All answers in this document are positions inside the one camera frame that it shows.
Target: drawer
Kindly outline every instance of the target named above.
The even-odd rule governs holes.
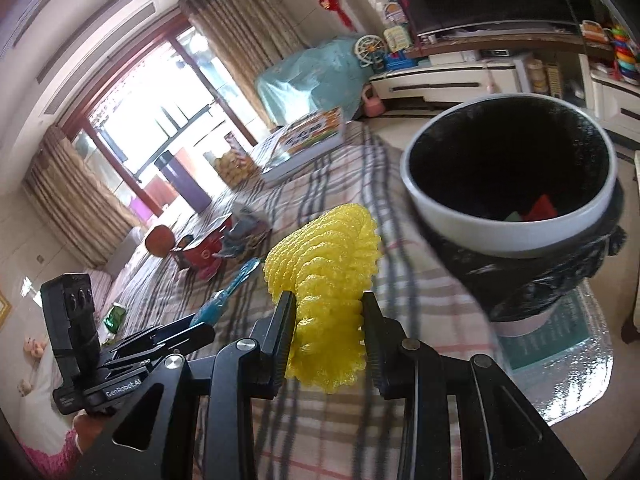
[[[422,97],[425,101],[463,102],[486,95],[490,75],[500,92],[518,92],[514,68],[440,69],[390,75],[371,81],[383,99]]]
[[[640,89],[634,92],[615,83],[594,81],[594,98],[597,118],[640,134]]]

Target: bottle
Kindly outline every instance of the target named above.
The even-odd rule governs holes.
[[[546,82],[544,63],[539,59],[528,61],[527,72],[529,72],[529,79],[531,79],[531,86],[534,93],[549,95],[549,85]]]
[[[156,168],[174,186],[175,190],[180,193],[187,204],[196,213],[202,213],[209,204],[211,197],[204,191],[195,179],[189,174],[186,168],[175,158],[171,152],[164,152],[156,159]]]

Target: curtain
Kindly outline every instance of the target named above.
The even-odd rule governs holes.
[[[64,132],[50,126],[22,186],[60,243],[100,269],[140,220],[101,183]]]
[[[180,10],[207,38],[256,113],[272,128],[255,80],[306,47],[281,5],[277,0],[181,0]]]

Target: black plastic bag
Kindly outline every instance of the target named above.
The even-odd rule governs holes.
[[[626,233],[618,225],[623,205],[624,192],[616,181],[600,220],[539,258],[476,253],[443,238],[424,222],[420,225],[444,266],[476,298],[489,320],[516,321],[544,312],[584,278],[593,276],[605,256],[618,254],[626,241]]]

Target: stuffed toy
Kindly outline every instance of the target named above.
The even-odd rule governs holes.
[[[27,337],[24,340],[22,349],[25,353],[36,359],[36,361],[39,361],[44,354],[44,349],[47,347],[47,344],[49,344],[49,341],[46,338],[38,341],[33,337]]]
[[[21,397],[29,395],[32,390],[33,386],[31,386],[31,383],[29,381],[20,379],[20,382],[18,383],[18,393],[20,393]]]

